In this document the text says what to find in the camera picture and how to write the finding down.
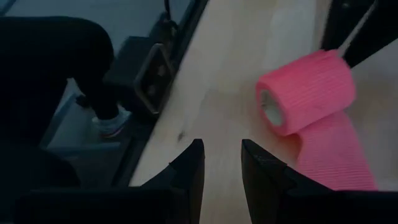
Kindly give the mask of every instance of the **black object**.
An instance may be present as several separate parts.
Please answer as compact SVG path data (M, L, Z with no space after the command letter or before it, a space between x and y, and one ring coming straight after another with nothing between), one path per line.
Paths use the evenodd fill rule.
M337 49L371 8L344 59L352 68L398 38L398 1L333 0L322 41L322 49Z
M76 104L81 106L82 108L89 108L90 102L88 101L85 95L78 95L76 97Z
M253 224L396 222L398 193L333 191L242 140L242 175Z
M148 37L129 37L116 57L105 84L112 86L121 104L140 119L156 120L168 97L207 0L188 6L182 22L171 20L169 2Z
M140 187L34 190L14 223L199 223L205 174L201 139Z

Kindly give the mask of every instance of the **sneaker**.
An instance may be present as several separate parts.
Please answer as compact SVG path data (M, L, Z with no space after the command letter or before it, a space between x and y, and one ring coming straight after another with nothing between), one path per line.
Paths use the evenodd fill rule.
M130 111L126 111L126 109L119 106L119 114L115 118L101 120L97 117L94 117L92 122L99 130L102 138L113 138L122 131L130 115Z

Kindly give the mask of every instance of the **person's leg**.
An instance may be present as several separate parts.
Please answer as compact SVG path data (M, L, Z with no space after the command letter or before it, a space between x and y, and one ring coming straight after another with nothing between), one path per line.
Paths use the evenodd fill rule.
M102 83L113 49L98 24L70 17L2 17L0 33L0 87L8 91L1 101L74 78L100 121L118 117L116 100Z

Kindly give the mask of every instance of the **wooden table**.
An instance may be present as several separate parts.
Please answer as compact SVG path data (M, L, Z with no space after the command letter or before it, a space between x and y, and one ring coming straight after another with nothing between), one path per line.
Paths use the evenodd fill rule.
M251 223L241 178L241 140L252 139L292 166L298 145L295 136L277 137L264 125L256 111L255 82L262 74L318 48L328 3L326 0L209 1L169 102L130 184L143 184L164 169L193 139L202 138L206 177L201 223ZM392 45L398 49L397 42ZM391 135L377 135L377 130L398 133L398 128L383 122L387 118L370 122L369 119L380 115L381 110L375 109L379 106L375 103L371 107L364 103L374 98L372 93L383 88L370 88L363 83L368 83L372 77L369 66L379 65L378 58L387 53L383 49L367 60L366 65L354 69L355 73L361 73L360 78L355 78L359 104L349 109L349 115L359 129L379 186L398 189L398 171L394 171L397 169L392 160L398 158L394 150L398 140ZM398 83L398 78L390 76L391 73L385 71L383 74L390 82ZM398 91L386 91L389 90L382 94L394 95L388 98L390 101L383 102L395 102ZM390 115L397 114L398 106L390 109ZM361 131L369 126L373 131ZM383 150L375 152L379 141L384 142Z

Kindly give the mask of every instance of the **pink bandage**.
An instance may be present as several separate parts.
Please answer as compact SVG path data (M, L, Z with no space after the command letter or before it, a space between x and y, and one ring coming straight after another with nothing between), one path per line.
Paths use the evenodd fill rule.
M333 190L375 190L351 121L355 99L349 66L319 50L263 75L256 85L261 116L278 134L302 139L297 171Z

